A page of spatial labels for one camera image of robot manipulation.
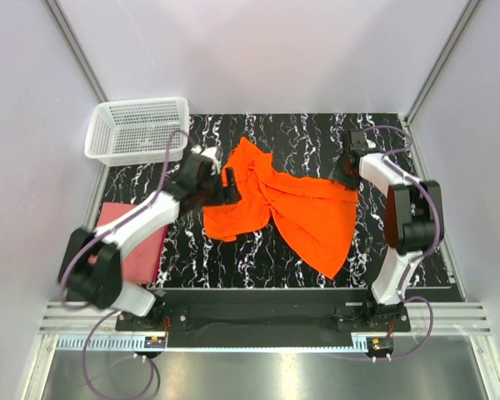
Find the red folded cloth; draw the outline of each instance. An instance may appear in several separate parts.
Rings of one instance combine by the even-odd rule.
[[[131,204],[105,202],[102,205],[97,226],[100,227],[107,223],[112,223],[135,207]],[[146,284],[156,281],[167,229],[168,227],[162,227],[154,232],[124,258],[122,263],[122,277],[125,280],[136,284]]]

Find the white backdrop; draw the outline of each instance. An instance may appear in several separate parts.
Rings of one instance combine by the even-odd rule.
[[[447,237],[500,354],[500,0],[484,2],[413,124]]]
[[[60,0],[110,98],[192,113],[411,107],[466,0]]]
[[[98,163],[95,106],[40,0],[0,0],[0,399],[15,398]]]

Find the reflective surface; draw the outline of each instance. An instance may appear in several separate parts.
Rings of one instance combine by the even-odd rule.
[[[397,338],[397,352],[414,345]],[[97,375],[123,353],[90,352]],[[95,398],[83,382],[80,352],[57,352],[45,400]],[[396,362],[352,362],[328,354],[174,353],[155,359],[161,387],[150,399],[487,399],[470,344],[463,338],[433,337],[418,354]],[[108,396],[138,393],[149,376],[137,360],[117,365],[95,380]]]

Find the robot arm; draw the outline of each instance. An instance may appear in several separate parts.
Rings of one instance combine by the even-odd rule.
[[[152,193],[134,210],[92,232],[81,227],[74,231],[65,252],[59,281],[73,257],[94,238],[104,235],[103,240],[76,263],[67,280],[67,289],[96,308],[126,311],[153,325],[158,324],[163,315],[162,298],[124,281],[122,260],[152,233],[194,208],[232,204],[241,199],[231,168],[226,168],[227,186],[223,186],[219,154],[216,147],[202,150],[196,146],[186,151],[179,170],[165,182],[158,195]],[[123,227],[114,229],[143,207],[147,208]]]
[[[435,216],[428,202],[405,177],[420,183],[433,200],[439,219],[439,240],[444,236],[441,188],[435,181],[411,177],[396,165],[389,167],[383,161],[384,155],[369,145],[363,131],[345,132],[342,142],[343,154],[332,179],[352,190],[357,190],[364,179],[387,198],[384,220],[387,254],[362,312],[369,326],[381,326],[400,316],[406,286],[420,263],[419,256],[432,245],[435,234]]]

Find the orange shirt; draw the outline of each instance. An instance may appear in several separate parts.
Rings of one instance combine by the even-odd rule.
[[[292,250],[324,276],[333,278],[352,242],[358,192],[326,179],[277,172],[273,155],[262,152],[245,137],[230,154],[226,167],[233,168],[242,200],[205,207],[206,234],[231,242],[240,233],[263,228],[272,215]]]

